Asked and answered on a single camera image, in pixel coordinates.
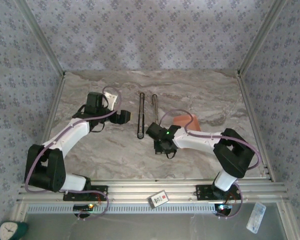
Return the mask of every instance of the green clock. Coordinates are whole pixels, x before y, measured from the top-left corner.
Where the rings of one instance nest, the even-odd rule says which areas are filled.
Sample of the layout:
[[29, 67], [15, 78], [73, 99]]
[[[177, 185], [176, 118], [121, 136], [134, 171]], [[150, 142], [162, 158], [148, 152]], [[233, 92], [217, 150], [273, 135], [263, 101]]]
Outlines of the green clock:
[[28, 230], [28, 224], [17, 221], [4, 221], [0, 224], [0, 240], [19, 240]]

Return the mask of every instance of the white label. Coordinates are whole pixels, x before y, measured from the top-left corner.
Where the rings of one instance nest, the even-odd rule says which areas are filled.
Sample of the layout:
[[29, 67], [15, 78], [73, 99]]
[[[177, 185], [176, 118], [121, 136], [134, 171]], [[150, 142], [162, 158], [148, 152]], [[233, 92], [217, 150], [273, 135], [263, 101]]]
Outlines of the white label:
[[158, 192], [156, 195], [151, 197], [153, 206], [156, 208], [162, 204], [169, 202], [168, 196], [165, 191]]
[[260, 202], [256, 202], [249, 218], [246, 229], [256, 234], [259, 230], [262, 218], [265, 215], [266, 206]]

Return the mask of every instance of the rod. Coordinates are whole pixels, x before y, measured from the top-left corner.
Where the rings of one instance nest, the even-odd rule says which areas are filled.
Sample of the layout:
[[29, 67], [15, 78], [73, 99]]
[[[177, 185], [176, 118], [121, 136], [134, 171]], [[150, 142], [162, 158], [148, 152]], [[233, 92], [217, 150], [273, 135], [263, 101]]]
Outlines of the rod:
[[145, 94], [140, 93], [140, 102], [139, 102], [139, 118], [138, 118], [138, 129], [137, 129], [137, 138], [143, 139], [145, 136]]
[[157, 94], [152, 95], [153, 115], [154, 122], [159, 124], [159, 113], [158, 113], [158, 96]]

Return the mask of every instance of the black mounting plate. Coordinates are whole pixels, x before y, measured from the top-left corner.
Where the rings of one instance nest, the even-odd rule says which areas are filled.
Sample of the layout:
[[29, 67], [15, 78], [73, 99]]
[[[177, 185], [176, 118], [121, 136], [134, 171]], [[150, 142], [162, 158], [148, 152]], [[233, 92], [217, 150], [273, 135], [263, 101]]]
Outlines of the black mounting plate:
[[[196, 199], [198, 201], [226, 200], [226, 199], [220, 199], [214, 195], [212, 190], [212, 185], [196, 185], [195, 192], [193, 194], [196, 196]], [[228, 198], [229, 201], [241, 200], [240, 193], [236, 185], [232, 185], [230, 189], [227, 192], [225, 192], [225, 198]]]
[[[97, 190], [99, 192], [103, 192], [105, 195], [108, 195], [108, 186], [106, 185], [92, 185], [91, 191]], [[100, 197], [100, 201], [106, 201], [106, 198], [97, 193], [72, 193], [68, 192], [67, 194], [63, 195], [63, 201], [65, 202], [73, 202], [73, 201], [79, 201], [79, 202], [97, 202]]]

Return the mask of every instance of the wall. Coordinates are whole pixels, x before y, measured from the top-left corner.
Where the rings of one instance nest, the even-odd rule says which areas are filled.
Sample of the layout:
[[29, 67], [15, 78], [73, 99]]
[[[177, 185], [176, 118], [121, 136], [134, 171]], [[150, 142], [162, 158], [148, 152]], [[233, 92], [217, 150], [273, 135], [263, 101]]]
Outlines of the wall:
[[14, 205], [59, 79], [15, 2], [0, 1], [0, 221]]
[[273, 0], [27, 0], [64, 70], [237, 69]]
[[284, 7], [244, 79], [300, 224], [300, 0]]

